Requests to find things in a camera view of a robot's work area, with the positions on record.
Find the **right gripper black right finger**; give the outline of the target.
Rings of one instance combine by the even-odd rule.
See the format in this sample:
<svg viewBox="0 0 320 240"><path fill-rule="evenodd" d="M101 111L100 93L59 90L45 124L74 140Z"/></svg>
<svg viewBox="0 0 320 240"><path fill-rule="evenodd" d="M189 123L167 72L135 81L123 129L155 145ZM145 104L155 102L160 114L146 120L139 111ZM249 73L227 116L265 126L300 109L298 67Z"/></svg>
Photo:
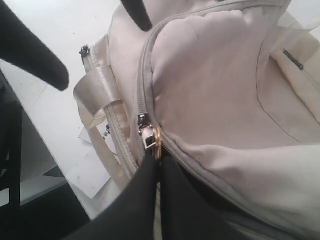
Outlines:
<svg viewBox="0 0 320 240"><path fill-rule="evenodd" d="M160 212L164 240L294 239L219 196L170 156L161 161Z"/></svg>

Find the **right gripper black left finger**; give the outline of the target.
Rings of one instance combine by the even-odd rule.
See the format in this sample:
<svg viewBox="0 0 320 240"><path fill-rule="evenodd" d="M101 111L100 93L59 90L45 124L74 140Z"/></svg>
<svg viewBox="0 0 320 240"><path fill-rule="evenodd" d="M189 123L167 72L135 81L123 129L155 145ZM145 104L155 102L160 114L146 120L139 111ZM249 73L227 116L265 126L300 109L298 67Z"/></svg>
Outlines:
<svg viewBox="0 0 320 240"><path fill-rule="evenodd" d="M115 201L71 240L153 240L158 163L147 152L141 166Z"/></svg>

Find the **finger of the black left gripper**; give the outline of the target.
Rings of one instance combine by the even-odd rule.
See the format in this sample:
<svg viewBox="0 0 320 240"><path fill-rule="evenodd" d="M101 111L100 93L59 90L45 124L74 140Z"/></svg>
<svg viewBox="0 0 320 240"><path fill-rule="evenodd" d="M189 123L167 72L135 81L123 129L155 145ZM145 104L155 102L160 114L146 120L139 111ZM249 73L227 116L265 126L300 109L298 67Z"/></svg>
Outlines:
<svg viewBox="0 0 320 240"><path fill-rule="evenodd" d="M140 30L148 32L152 29L153 24L143 0L121 0L121 3Z"/></svg>
<svg viewBox="0 0 320 240"><path fill-rule="evenodd" d="M0 59L61 92L69 87L66 66L5 3L0 5Z"/></svg>

